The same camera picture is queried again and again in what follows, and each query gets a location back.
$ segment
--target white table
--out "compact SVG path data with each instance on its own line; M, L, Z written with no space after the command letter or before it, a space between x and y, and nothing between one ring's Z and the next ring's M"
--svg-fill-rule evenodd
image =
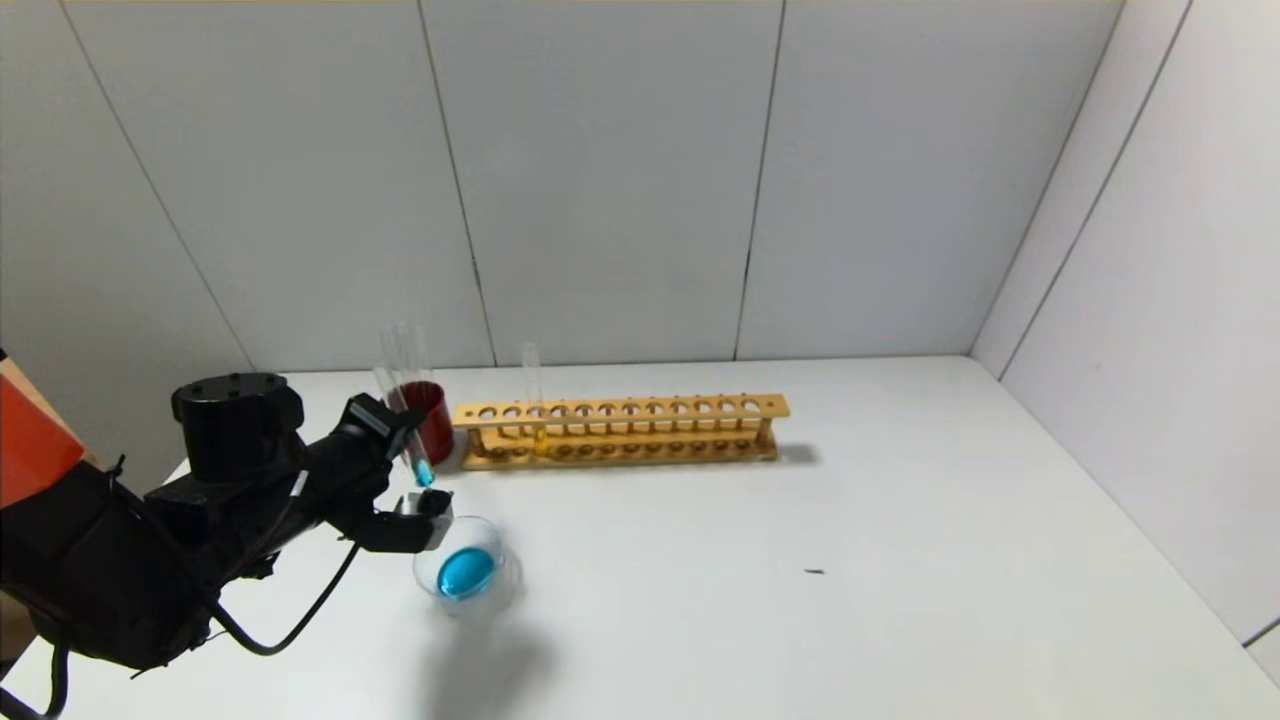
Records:
M970 360L544 378L548 398L783 392L783 459L444 477L457 511L504 525L524 565L524 600L489 630L434 614L408 557L362 553L283 655L224 635L132 682L76 657L65 717L1280 717L1280 689ZM524 393L520 369L438 379L454 404ZM289 382L307 441L375 387L366 373ZM300 538L227 607L274 642L340 561L335 536ZM47 673L38 642L4 684L44 703Z

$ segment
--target glass test tube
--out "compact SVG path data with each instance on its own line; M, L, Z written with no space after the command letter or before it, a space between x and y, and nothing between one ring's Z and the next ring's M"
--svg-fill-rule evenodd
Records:
M529 402L529 415L544 418L547 407L543 405L543 364L538 359L538 345L526 342L521 357L525 366L525 398ZM534 455L545 457L549 452L547 425L534 425Z
M387 365L374 368L374 377L378 379L378 387L383 391L383 402L387 404L387 407L390 407L396 413L408 410L404 395L401 393L401 384L396 382L396 375L390 368ZM417 429L408 433L408 442L401 457L419 486L431 487L431 483L435 482L435 469L431 468L431 460L426 455L426 448L422 447L422 437L417 433Z

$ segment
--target robotic arm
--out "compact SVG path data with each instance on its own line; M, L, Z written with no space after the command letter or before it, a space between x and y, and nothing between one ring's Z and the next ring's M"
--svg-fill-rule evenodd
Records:
M140 500L115 482L119 465L104 471L81 461L0 510L0 588L31 610L64 660L76 651L156 667L200 647L211 619L250 651L274 655L310 621L358 548L421 552L448 529L445 492L411 493L393 512L374 507L421 411L393 413L358 395L338 427L308 446L296 432L302 400L280 375L207 378L178 388L172 405L188 475ZM353 541L351 553L283 642L259 644L219 605L221 587L270 575L280 548L323 521ZM4 700L9 715L15 701Z

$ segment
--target orange object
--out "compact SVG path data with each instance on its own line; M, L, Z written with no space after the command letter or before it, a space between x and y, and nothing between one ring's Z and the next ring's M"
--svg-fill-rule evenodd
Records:
M56 483L84 456L84 446L0 375L0 507Z

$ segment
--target test tube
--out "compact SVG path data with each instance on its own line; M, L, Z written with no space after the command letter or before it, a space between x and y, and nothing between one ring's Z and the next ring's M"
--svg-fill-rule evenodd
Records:
M521 357L525 366L525 398L529 402L529 415L544 419L547 407L543 405L543 364L538 359L538 345L526 342ZM545 457L549 452L547 425L534 425L534 455Z
M387 365L374 368L374 377L378 379L378 387L383 391L383 401L387 407L396 413L408 410L404 395L401 393L401 383L396 382L390 368ZM435 470L431 468L431 459L426 455L426 448L422 447L422 437L416 430L408 433L408 442L401 459L404 460L404 465L419 486L431 487L431 483L435 482Z
M431 462L443 462L453 450L453 424L444 402L444 388L434 382L431 373L426 328L416 323L394 323L380 328L378 340L383 351L381 365L390 373L406 406L426 413L426 420L419 428L422 447Z

